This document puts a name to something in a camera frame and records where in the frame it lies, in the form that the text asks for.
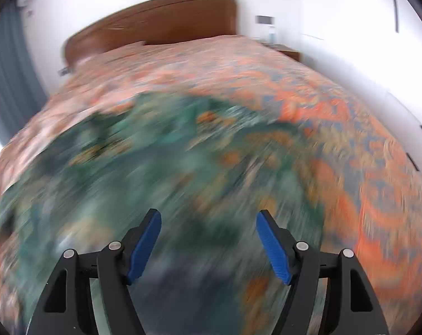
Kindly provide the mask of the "orange paisley bedspread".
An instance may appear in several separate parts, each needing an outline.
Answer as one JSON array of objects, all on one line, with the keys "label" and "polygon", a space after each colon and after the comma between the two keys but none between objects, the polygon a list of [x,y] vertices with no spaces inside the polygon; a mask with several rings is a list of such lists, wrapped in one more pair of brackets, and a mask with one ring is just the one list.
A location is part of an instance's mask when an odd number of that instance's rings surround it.
[{"label": "orange paisley bedspread", "polygon": [[243,36],[132,44],[90,59],[0,152],[0,198],[65,131],[96,113],[125,113],[146,93],[212,98],[301,128],[323,213],[316,247],[353,249],[390,333],[412,328],[422,313],[422,179],[354,95]]}]

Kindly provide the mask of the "green floral patterned garment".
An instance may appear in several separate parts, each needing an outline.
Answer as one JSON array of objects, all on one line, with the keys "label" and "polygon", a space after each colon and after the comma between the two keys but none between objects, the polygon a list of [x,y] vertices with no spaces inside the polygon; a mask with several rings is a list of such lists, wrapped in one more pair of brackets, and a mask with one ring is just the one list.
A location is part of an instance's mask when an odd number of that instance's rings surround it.
[{"label": "green floral patterned garment", "polygon": [[23,334],[65,249],[103,249],[158,209],[130,294],[148,334],[270,334],[286,288],[255,231],[262,209],[319,246],[313,144],[269,113],[146,93],[52,141],[0,198],[0,321]]}]

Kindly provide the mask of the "wooden nightstand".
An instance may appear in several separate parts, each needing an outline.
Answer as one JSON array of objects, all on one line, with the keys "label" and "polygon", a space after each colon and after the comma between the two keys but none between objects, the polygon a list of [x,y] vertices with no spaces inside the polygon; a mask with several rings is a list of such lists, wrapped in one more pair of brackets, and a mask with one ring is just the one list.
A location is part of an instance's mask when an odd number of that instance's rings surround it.
[{"label": "wooden nightstand", "polygon": [[284,54],[285,56],[289,58],[294,59],[294,61],[297,61],[297,62],[301,61],[301,54],[299,51],[296,51],[295,49],[291,49],[281,44],[267,44],[267,46],[277,52],[280,52],[281,54]]}]

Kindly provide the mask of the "brown wooden headboard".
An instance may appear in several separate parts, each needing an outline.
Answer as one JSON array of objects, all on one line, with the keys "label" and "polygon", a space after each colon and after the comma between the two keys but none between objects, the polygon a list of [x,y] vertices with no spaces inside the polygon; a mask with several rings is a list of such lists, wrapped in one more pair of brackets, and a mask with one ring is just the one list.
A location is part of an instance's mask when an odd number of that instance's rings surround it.
[{"label": "brown wooden headboard", "polygon": [[89,58],[135,42],[164,45],[236,34],[236,0],[149,0],[72,35],[64,58],[74,70]]}]

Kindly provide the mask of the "clear bottle on nightstand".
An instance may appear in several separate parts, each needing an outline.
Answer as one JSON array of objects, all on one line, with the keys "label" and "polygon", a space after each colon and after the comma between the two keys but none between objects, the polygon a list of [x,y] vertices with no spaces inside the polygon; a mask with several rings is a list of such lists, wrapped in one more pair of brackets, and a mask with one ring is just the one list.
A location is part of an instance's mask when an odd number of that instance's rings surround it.
[{"label": "clear bottle on nightstand", "polygon": [[276,43],[276,27],[270,26],[267,33],[267,42],[271,45]]}]

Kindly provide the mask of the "grey wall panel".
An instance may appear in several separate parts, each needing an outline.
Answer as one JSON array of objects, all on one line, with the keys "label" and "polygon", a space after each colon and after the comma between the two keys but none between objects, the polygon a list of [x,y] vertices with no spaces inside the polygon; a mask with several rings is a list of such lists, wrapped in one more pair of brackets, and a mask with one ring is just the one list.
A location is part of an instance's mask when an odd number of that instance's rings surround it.
[{"label": "grey wall panel", "polygon": [[258,25],[274,25],[274,17],[272,16],[265,16],[265,15],[256,15],[255,16],[255,23]]}]

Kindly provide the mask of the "grey-blue curtain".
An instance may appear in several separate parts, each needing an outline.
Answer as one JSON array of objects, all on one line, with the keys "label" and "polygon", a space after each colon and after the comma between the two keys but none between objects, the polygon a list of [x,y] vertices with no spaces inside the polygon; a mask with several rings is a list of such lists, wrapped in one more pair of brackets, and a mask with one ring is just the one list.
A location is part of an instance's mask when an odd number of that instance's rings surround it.
[{"label": "grey-blue curtain", "polygon": [[0,12],[0,144],[7,144],[46,102],[26,46],[20,8],[10,0]]}]

